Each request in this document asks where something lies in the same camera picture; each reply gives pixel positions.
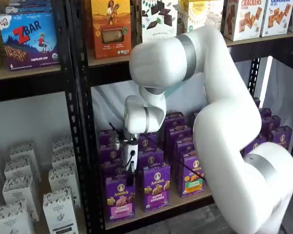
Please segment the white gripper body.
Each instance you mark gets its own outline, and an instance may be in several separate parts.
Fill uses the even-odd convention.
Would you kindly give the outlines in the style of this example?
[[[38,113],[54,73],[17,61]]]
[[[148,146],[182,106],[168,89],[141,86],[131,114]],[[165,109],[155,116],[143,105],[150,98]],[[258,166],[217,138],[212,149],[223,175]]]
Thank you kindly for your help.
[[[122,139],[122,166],[137,167],[139,134],[129,134],[128,136]]]

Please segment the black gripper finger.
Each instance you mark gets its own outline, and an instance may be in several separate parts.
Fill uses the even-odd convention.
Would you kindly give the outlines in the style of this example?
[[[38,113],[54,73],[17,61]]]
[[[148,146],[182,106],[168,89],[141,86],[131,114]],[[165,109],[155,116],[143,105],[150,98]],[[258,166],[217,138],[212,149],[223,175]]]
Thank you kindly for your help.
[[[131,161],[129,170],[127,171],[127,179],[126,179],[127,186],[133,186],[134,178],[135,178],[134,161]]]

